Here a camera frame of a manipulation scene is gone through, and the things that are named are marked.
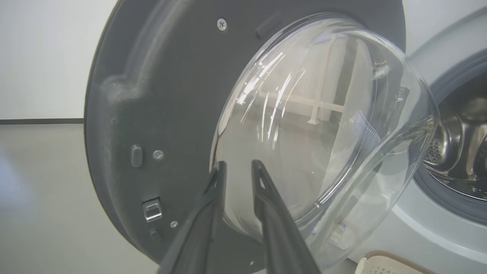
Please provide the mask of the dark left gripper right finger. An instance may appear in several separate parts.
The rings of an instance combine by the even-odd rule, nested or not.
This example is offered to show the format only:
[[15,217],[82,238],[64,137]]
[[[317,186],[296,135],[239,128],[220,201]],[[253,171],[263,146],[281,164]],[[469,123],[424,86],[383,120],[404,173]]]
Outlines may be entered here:
[[264,163],[251,162],[254,213],[261,222],[268,274],[320,274]]

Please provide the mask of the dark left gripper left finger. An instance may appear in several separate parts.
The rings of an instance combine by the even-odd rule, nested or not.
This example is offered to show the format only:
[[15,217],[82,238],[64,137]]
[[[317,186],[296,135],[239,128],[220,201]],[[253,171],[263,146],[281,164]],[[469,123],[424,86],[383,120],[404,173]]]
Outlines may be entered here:
[[225,161],[213,165],[193,209],[159,264],[159,274],[207,273],[209,250],[224,211],[226,171]]

